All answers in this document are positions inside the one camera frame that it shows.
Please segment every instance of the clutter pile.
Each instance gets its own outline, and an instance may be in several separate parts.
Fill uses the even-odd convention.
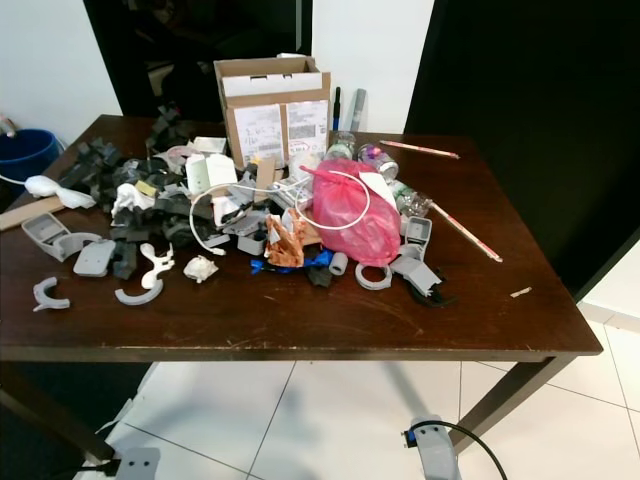
[[[273,157],[256,154],[240,170],[224,154],[226,139],[189,141],[178,112],[165,108],[146,141],[147,158],[125,158],[97,138],[78,146],[76,162],[56,184],[90,196],[110,215],[110,238],[70,232],[50,213],[22,228],[60,262],[80,253],[73,268],[80,276],[102,277],[111,265],[114,276],[129,279],[142,266],[139,250],[152,265],[141,280],[146,293],[114,292],[125,305],[148,303],[162,292],[159,277],[175,265],[174,249],[197,243],[224,255],[222,247],[233,237],[253,257],[247,262],[253,274],[304,271],[312,285],[328,288],[352,259],[356,281],[365,289],[388,288],[399,274],[420,303],[451,303],[454,298],[438,290],[443,279],[424,261],[432,229],[424,217],[431,200],[396,180],[398,164],[379,147],[356,148],[348,132],[334,140],[326,154],[291,155],[285,169],[276,169]],[[149,243],[159,240],[166,244],[162,255]],[[366,267],[381,268],[385,278],[368,280]],[[197,255],[184,275],[200,284],[218,270],[210,258]],[[70,306],[68,299],[45,293],[56,284],[53,277],[34,287],[35,311]]]

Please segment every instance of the cardboard box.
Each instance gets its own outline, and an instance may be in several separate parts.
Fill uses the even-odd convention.
[[[220,104],[235,165],[274,157],[324,153],[329,139],[331,74],[312,57],[214,62]]]

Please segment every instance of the white wall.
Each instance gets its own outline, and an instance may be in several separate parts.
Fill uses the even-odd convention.
[[[582,300],[640,318],[640,242]]]
[[[353,95],[367,90],[360,131],[402,133],[433,0],[316,0],[312,54],[340,87],[340,128],[351,125]]]
[[[82,0],[0,0],[0,112],[65,143],[122,113]]]

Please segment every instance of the black wall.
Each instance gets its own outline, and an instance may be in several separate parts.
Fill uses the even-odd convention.
[[[639,7],[436,0],[405,129],[474,138],[576,296],[640,236]]]

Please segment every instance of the pink plastic bag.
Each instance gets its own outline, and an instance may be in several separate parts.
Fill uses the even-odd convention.
[[[325,160],[312,171],[313,219],[321,225],[347,225],[360,216],[367,197],[359,183],[329,170],[348,173],[357,179],[360,172],[375,173],[376,170],[363,163],[336,158]],[[319,228],[318,231],[327,248],[343,252],[364,265],[383,267],[398,255],[400,215],[377,193],[370,188],[368,191],[371,205],[362,220],[343,230]]]

